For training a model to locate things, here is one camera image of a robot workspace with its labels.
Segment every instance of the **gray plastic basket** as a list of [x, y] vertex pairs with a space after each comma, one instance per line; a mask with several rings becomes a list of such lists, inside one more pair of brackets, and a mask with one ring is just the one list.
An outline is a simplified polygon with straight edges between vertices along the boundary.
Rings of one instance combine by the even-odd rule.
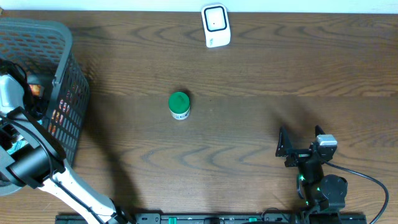
[[71, 48], [72, 34], [61, 23], [0, 19], [0, 58], [22, 66], [30, 84], [44, 86], [49, 107], [42, 125], [73, 164], [90, 90]]

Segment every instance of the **black cable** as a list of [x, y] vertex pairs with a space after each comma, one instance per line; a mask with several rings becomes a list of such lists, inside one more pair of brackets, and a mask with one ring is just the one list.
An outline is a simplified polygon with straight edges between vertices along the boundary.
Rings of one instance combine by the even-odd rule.
[[261, 213], [261, 219], [262, 219], [263, 221], [265, 221], [265, 220], [264, 220], [264, 215], [265, 215], [266, 213], [268, 213], [269, 210], [277, 210], [277, 211], [283, 216], [283, 218], [284, 218], [287, 222], [290, 223], [290, 220], [289, 220], [288, 218], [286, 218], [286, 216], [283, 214], [283, 212], [282, 212], [279, 208], [274, 208], [274, 207], [267, 208], [265, 211], [263, 211], [263, 212]]
[[324, 162], [325, 164], [327, 164], [327, 165], [329, 165], [329, 166], [331, 166], [331, 167], [334, 167], [334, 168], [336, 168], [336, 169], [343, 170], [343, 171], [345, 171], [345, 172], [349, 172], [349, 173], [358, 175], [358, 176], [360, 176], [360, 177], [366, 178], [366, 179], [368, 179], [368, 180], [371, 180], [371, 181], [377, 183], [378, 185], [380, 185], [380, 187], [383, 188], [384, 193], [386, 194], [386, 199], [384, 199], [383, 207], [380, 209], [380, 212], [376, 215], [376, 217], [373, 218], [373, 220], [372, 220], [369, 224], [376, 223], [377, 220], [381, 217], [381, 215], [383, 214], [383, 212], [384, 212], [384, 211], [386, 210], [386, 208], [387, 208], [387, 204], [388, 204], [388, 200], [389, 200], [389, 194], [388, 194], [387, 187], [384, 186], [384, 184], [383, 184], [382, 182], [376, 180], [376, 179], [373, 178], [373, 177], [370, 177], [370, 176], [365, 175], [365, 174], [362, 174], [362, 173], [360, 173], [360, 172], [356, 172], [356, 171], [353, 171], [353, 170], [350, 170], [350, 169], [347, 169], [347, 168], [344, 168], [344, 167], [341, 167], [341, 166], [338, 166], [338, 165], [334, 165], [334, 164], [332, 164], [332, 163], [330, 163], [330, 162], [327, 162], [326, 160], [324, 160], [324, 159], [322, 158], [322, 156], [319, 154], [319, 152], [318, 152], [318, 156], [319, 156], [319, 158], [320, 158], [320, 160], [321, 160], [322, 162]]
[[71, 192], [69, 192], [68, 189], [66, 189], [60, 182], [57, 182], [53, 179], [53, 173], [54, 173], [54, 167], [52, 164], [52, 160], [51, 160], [51, 156], [49, 153], [49, 149], [45, 146], [45, 144], [43, 143], [43, 141], [35, 134], [33, 133], [31, 130], [27, 129], [25, 126], [3, 116], [0, 114], [0, 118], [7, 121], [8, 123], [17, 126], [18, 128], [21, 128], [22, 130], [24, 130], [25, 132], [27, 132], [29, 135], [31, 135], [39, 144], [40, 146], [43, 148], [47, 159], [49, 160], [49, 166], [50, 166], [50, 175], [49, 178], [50, 180], [59, 188], [61, 188], [62, 191], [64, 191], [69, 197], [71, 197], [76, 203], [78, 203], [79, 205], [81, 205], [84, 209], [86, 209], [88, 212], [90, 212], [94, 218], [101, 224], [103, 224], [104, 222], [102, 221], [102, 219], [99, 218], [98, 214], [95, 213], [89, 206], [87, 206], [86, 204], [84, 204], [80, 199], [78, 199], [76, 196], [74, 196]]

